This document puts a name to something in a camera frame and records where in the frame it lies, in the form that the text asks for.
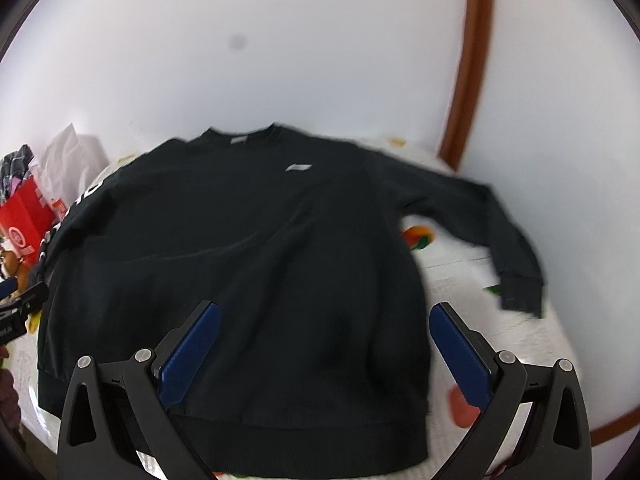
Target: red paper bag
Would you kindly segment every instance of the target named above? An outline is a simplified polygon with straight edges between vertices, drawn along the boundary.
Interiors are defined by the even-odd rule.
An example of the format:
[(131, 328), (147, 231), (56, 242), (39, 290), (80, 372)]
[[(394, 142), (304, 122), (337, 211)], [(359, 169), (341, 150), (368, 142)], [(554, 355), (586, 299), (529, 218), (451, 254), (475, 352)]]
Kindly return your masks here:
[(27, 179), (0, 207), (0, 226), (28, 266), (38, 261), (40, 243), (54, 220), (55, 216), (33, 177)]

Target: blue gripper pad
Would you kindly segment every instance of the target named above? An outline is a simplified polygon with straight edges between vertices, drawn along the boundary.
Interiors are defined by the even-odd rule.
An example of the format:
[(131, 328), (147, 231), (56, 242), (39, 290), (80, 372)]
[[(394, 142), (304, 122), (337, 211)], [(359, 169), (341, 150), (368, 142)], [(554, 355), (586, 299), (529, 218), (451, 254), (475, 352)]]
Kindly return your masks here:
[(491, 374), (442, 307), (429, 314), (429, 332), (466, 402), (485, 410), (491, 400)]
[(160, 371), (158, 398), (167, 410), (182, 402), (220, 331), (220, 308), (210, 303)]
[(16, 290), (18, 290), (18, 280), (15, 277), (0, 282), (0, 300), (8, 298)]

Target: sweatshirt's left sleeve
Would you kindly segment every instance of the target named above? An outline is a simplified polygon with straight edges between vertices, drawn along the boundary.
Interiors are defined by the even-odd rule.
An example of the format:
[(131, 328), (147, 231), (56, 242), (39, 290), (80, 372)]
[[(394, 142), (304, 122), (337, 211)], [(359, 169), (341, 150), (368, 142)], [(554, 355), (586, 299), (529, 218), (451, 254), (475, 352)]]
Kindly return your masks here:
[(457, 238), (488, 247), (500, 276), (502, 307), (542, 316), (540, 264), (488, 186), (365, 151), (369, 173), (398, 214), (433, 218)]

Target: white logo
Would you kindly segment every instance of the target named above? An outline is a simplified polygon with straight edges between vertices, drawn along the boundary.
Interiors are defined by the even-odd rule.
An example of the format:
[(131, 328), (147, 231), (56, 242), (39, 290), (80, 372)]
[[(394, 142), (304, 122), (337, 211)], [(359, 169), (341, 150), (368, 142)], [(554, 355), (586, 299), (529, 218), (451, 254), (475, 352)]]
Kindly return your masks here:
[(20, 229), (18, 229), (17, 227), (9, 227), (9, 238), (11, 238), (11, 241), (19, 249), (23, 249), (27, 245), (27, 240), (25, 240), (24, 235), (20, 232)]
[(286, 171), (306, 171), (309, 168), (311, 168), (313, 165), (312, 164), (292, 164), (291, 166), (289, 166)]

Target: white logo on red bag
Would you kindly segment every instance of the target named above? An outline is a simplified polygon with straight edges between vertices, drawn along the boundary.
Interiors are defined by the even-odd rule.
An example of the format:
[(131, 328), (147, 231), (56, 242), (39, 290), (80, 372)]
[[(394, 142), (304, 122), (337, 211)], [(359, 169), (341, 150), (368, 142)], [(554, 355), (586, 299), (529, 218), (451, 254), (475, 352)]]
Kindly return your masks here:
[(9, 227), (9, 238), (19, 249), (25, 248), (27, 240), (17, 227)]

